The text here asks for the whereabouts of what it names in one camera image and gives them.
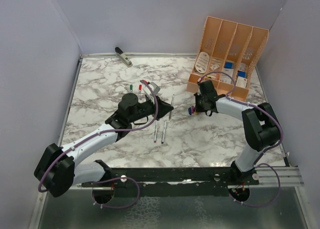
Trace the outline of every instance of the blue box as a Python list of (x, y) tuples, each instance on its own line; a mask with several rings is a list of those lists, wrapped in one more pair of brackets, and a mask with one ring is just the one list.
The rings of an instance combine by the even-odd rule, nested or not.
[(244, 71), (238, 70), (238, 77), (246, 78), (246, 73)]
[(224, 68), (231, 69), (232, 66), (233, 66), (233, 63), (232, 63), (232, 62), (226, 62), (226, 63), (224, 64)]

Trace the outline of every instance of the wooden organizer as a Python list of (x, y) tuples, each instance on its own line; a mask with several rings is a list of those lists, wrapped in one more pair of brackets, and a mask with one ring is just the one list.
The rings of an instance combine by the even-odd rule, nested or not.
[[(265, 48), (268, 36), (269, 30), (267, 29), (208, 16), (196, 59), (200, 52), (206, 52), (210, 56), (210, 61), (204, 74), (197, 72), (193, 66), (186, 90), (191, 93), (198, 91), (197, 81), (212, 71), (210, 67), (213, 59), (221, 60), (220, 67), (216, 71), (222, 71), (226, 62), (234, 63), (232, 75), (234, 81), (236, 81), (240, 63), (244, 63), (247, 75), (246, 88), (237, 86), (231, 96), (245, 101), (249, 93), (251, 74)], [(233, 88), (232, 84), (220, 81), (221, 75), (217, 73), (216, 79), (208, 77), (204, 79), (212, 81), (218, 95), (226, 94)]]

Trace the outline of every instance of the table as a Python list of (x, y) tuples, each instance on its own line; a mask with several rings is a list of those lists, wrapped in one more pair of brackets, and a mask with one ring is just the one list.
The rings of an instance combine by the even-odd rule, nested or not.
[[(159, 121), (158, 140), (154, 143), (155, 126), (130, 132), (120, 141), (102, 148), (85, 162), (101, 159), (110, 167), (228, 167), (242, 152), (246, 143), (243, 123), (224, 114), (207, 117), (188, 114), (194, 105), (187, 81), (195, 63), (194, 57), (130, 58), (128, 68), (116, 57), (88, 57), (81, 64), (69, 110), (63, 144), (73, 142), (97, 129), (118, 107), (122, 96), (138, 93), (141, 79), (161, 87), (159, 96), (170, 103), (174, 98), (172, 120), (161, 144), (164, 121)], [(260, 104), (265, 97), (256, 71), (252, 73), (247, 101)], [(279, 147), (268, 151), (260, 162), (284, 166)]]

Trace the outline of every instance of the marker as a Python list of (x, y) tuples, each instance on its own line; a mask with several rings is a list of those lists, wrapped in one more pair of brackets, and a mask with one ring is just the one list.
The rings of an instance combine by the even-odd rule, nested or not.
[[(171, 106), (174, 106), (174, 101), (175, 101), (175, 94), (172, 95), (172, 99), (171, 99)], [(169, 113), (169, 120), (171, 120), (172, 117), (172, 111), (170, 111)]]
[(164, 121), (161, 144), (165, 143), (166, 129), (167, 129), (167, 120)]
[(139, 92), (138, 92), (138, 103), (140, 102), (141, 89), (142, 89), (142, 85), (139, 85)]
[(153, 142), (157, 142), (157, 133), (158, 133), (158, 121), (155, 121), (155, 128), (154, 128), (154, 136), (153, 136)]

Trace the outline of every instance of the marble tabletop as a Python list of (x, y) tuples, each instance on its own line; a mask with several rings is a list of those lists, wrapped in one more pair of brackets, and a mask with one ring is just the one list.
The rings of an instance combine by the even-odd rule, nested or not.
[[(246, 143), (243, 123), (221, 113), (188, 114), (194, 96), (186, 91), (195, 63), (194, 57), (131, 57), (133, 66), (126, 67), (116, 57), (84, 58), (65, 125), (62, 145), (73, 142), (97, 129), (118, 107), (122, 96), (138, 93), (139, 81), (145, 79), (160, 86), (160, 98), (170, 103), (174, 98), (172, 120), (161, 135), (164, 121), (159, 123), (158, 140), (154, 143), (154, 124), (130, 132), (88, 157), (85, 162), (103, 160), (110, 167), (228, 167), (242, 152)], [(265, 100), (256, 71), (252, 73), (247, 101)], [(266, 153), (260, 162), (284, 166), (279, 147)]]

